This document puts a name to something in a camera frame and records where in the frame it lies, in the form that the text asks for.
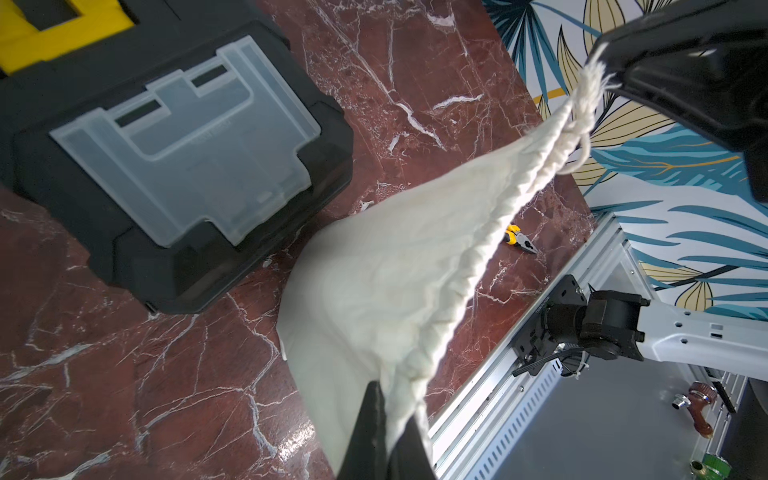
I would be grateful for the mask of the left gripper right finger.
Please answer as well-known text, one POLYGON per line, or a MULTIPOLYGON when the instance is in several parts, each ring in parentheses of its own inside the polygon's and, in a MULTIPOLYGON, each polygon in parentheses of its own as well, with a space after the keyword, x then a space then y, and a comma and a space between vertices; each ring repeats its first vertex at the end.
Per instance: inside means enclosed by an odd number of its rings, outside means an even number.
POLYGON ((402 436, 390 454, 388 479, 436 480, 414 417, 409 419, 402 436))

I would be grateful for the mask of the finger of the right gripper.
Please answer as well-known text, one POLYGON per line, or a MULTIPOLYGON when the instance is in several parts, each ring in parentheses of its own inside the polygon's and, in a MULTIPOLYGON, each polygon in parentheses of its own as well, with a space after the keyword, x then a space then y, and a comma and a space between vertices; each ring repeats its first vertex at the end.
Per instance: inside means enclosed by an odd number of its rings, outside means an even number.
POLYGON ((766 200, 766 2, 676 1, 602 34, 590 56, 620 95, 743 154, 766 200))

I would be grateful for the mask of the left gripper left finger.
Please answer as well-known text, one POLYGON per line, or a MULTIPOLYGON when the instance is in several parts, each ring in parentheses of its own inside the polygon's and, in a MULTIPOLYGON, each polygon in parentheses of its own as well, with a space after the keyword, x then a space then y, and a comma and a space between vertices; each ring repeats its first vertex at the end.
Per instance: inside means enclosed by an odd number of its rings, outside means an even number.
POLYGON ((384 480, 388 473, 385 399, 378 381, 366 388, 338 480, 384 480))

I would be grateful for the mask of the cream cloth soil bag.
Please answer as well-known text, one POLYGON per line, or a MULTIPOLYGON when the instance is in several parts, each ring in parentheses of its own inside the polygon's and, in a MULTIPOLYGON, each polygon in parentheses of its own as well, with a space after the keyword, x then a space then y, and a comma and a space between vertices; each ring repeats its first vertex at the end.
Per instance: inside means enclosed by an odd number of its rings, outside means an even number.
POLYGON ((370 383, 381 386, 384 450, 416 424, 488 262, 519 211, 589 157, 609 83, 595 47, 575 92, 515 142, 318 231, 281 297, 277 332, 317 440, 342 469, 370 383))

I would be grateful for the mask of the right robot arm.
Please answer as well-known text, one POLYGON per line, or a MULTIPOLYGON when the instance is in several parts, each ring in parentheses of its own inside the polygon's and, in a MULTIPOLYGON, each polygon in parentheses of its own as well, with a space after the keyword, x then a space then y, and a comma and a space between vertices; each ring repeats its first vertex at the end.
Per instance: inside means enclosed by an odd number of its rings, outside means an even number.
POLYGON ((618 216, 654 299, 583 344, 767 376, 767 5, 534 1, 537 105, 563 173, 618 216))

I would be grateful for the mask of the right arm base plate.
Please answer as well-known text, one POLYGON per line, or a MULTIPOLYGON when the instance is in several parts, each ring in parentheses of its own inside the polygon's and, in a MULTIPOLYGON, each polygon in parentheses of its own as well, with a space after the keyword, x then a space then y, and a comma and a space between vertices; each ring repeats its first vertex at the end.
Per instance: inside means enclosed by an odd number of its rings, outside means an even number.
POLYGON ((517 361, 511 375, 536 376, 554 360, 562 363, 564 376, 575 375, 589 357, 579 345, 586 308, 587 297, 576 278, 564 275, 512 339, 517 361))

